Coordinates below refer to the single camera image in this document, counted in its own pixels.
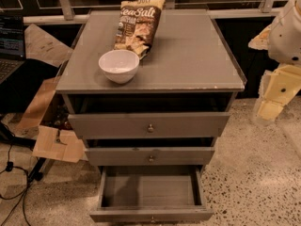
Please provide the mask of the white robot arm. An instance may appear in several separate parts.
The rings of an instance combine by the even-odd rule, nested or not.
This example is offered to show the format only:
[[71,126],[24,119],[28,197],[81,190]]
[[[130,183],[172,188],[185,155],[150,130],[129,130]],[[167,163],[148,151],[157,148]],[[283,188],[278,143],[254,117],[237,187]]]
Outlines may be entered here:
[[278,67],[261,77],[253,118],[274,122],[301,90],[301,0],[289,0],[273,22],[253,38],[249,48],[266,50]]

